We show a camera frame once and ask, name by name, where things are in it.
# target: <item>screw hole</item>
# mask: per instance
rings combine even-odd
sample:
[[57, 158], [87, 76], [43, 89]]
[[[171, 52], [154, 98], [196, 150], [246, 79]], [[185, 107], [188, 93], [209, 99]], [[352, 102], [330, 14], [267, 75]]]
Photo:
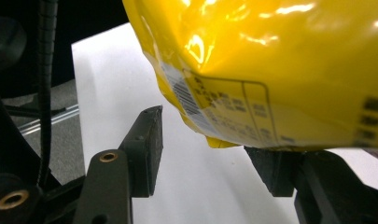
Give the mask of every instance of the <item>screw hole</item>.
[[92, 219], [92, 224], [106, 224], [107, 221], [107, 215], [98, 215]]
[[0, 200], [0, 210], [15, 208], [24, 203], [28, 197], [29, 192], [26, 189], [13, 191]]
[[114, 161], [117, 157], [118, 155], [116, 153], [109, 152], [102, 155], [99, 160], [102, 162], [110, 162], [110, 161]]

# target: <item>barcode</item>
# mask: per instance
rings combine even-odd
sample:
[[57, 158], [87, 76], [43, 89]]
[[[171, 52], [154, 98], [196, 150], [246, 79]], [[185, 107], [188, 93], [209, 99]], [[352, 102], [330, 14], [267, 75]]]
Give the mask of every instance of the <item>barcode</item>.
[[189, 87], [182, 76], [178, 74], [178, 71], [176, 73], [176, 70], [170, 68], [168, 65], [164, 65], [162, 69], [164, 70], [169, 84], [173, 88], [174, 94], [185, 109], [189, 118], [203, 131], [217, 134], [217, 131], [208, 122], [201, 109], [197, 106], [197, 103], [190, 93]]

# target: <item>yellow bag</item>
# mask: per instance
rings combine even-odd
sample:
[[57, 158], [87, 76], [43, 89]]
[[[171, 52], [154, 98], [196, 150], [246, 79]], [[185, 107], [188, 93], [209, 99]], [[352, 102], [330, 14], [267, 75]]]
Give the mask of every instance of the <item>yellow bag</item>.
[[378, 147], [378, 0], [123, 0], [211, 147]]

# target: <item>white surface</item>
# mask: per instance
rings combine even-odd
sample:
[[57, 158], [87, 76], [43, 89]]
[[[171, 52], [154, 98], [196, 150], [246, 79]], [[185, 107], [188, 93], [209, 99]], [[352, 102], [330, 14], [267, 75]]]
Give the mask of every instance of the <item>white surface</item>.
[[[211, 149], [184, 125], [159, 92], [131, 25], [77, 42], [72, 50], [86, 169], [94, 154], [119, 146], [142, 110], [164, 106], [156, 191], [133, 199], [135, 224], [298, 223], [293, 199], [273, 198], [240, 147]], [[378, 161], [370, 161], [378, 174]], [[378, 176], [364, 176], [378, 188]]]

